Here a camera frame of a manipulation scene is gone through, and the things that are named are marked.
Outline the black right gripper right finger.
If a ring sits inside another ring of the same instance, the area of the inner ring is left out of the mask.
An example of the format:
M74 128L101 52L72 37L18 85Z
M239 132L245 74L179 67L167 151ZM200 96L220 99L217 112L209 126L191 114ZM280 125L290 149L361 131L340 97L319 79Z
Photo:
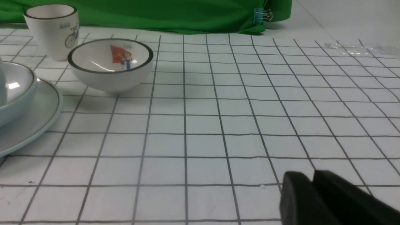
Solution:
M314 186L343 225L399 225L400 213L327 170L314 172Z

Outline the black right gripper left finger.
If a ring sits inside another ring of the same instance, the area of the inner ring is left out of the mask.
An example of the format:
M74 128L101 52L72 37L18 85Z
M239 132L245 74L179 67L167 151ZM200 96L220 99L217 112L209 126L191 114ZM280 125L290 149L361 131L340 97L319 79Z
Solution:
M341 224L301 172L285 172L279 211L283 225Z

